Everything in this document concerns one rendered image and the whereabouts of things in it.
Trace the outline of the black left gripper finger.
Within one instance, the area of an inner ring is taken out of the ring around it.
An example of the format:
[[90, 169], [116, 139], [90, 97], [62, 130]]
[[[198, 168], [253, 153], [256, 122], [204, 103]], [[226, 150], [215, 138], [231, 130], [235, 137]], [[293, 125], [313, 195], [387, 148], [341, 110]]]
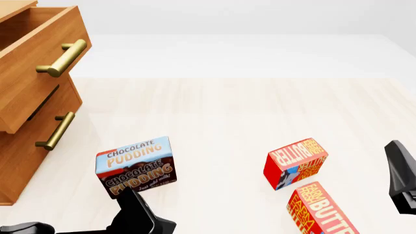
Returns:
[[109, 226], [110, 234], [173, 234], [176, 223], [153, 214], [142, 196], [125, 188], [117, 197], [120, 212]]
[[14, 226], [1, 226], [0, 234], [55, 234], [55, 229], [41, 222], [26, 222]]

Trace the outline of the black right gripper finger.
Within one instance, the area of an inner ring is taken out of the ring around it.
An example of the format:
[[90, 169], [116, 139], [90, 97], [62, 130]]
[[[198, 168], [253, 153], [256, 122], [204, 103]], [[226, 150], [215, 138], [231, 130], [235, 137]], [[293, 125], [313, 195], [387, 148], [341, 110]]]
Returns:
[[416, 190], [416, 160], [398, 140], [384, 147], [389, 166], [389, 195]]

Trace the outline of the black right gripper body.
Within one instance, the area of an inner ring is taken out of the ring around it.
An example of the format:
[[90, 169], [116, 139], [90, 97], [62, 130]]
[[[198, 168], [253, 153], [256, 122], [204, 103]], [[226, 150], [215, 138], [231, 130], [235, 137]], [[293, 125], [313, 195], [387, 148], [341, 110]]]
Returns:
[[416, 215], [416, 190], [401, 192], [391, 199], [400, 214]]

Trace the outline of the closed wooden drawer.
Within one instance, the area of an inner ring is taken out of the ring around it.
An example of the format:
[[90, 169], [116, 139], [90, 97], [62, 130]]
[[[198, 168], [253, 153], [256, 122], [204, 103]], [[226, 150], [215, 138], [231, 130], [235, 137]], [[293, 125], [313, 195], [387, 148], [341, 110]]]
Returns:
[[37, 113], [16, 134], [0, 133], [0, 206], [17, 202], [46, 155], [50, 152], [35, 146], [46, 142], [60, 123], [55, 116], [76, 113], [82, 99], [70, 75], [59, 82]]

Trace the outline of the open wooden drawer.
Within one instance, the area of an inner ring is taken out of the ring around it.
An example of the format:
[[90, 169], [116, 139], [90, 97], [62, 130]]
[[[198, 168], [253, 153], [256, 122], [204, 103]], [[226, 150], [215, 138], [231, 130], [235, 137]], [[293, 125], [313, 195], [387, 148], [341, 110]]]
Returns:
[[71, 7], [30, 7], [0, 23], [0, 132], [14, 134], [59, 84], [39, 73], [66, 52], [63, 44], [86, 42], [86, 48], [64, 70], [81, 60], [92, 44], [81, 12]]

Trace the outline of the wooden cabinet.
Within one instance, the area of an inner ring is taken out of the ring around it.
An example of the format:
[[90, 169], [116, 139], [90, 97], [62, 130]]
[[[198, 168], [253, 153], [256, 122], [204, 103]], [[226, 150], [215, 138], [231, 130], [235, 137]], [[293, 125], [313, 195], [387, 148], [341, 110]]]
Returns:
[[[37, 0], [0, 0], [0, 23], [5, 21], [22, 11], [30, 8], [30, 7], [39, 7]], [[70, 75], [69, 73], [63, 73], [60, 77], [60, 81], [65, 75]], [[55, 89], [43, 100], [43, 102], [35, 109], [35, 111], [29, 116], [27, 121], [31, 120], [31, 118], [37, 113], [38, 109], [43, 106], [44, 102], [47, 101], [50, 95], [53, 95]]]

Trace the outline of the chocolate pudding box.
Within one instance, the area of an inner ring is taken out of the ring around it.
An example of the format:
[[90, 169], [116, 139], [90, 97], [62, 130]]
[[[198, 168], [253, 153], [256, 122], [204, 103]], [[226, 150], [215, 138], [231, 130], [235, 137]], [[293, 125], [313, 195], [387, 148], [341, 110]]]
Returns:
[[136, 192], [177, 181], [170, 140], [167, 136], [122, 146], [96, 155], [95, 174], [110, 198], [124, 189]]

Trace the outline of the red butter box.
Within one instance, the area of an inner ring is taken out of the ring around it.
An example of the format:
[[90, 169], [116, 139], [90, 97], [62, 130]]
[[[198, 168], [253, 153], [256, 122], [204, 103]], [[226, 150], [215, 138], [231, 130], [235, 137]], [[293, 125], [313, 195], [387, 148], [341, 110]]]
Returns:
[[287, 210], [301, 234], [359, 234], [317, 181], [296, 188]]
[[263, 175], [274, 190], [282, 189], [319, 172], [327, 151], [313, 138], [270, 151]]

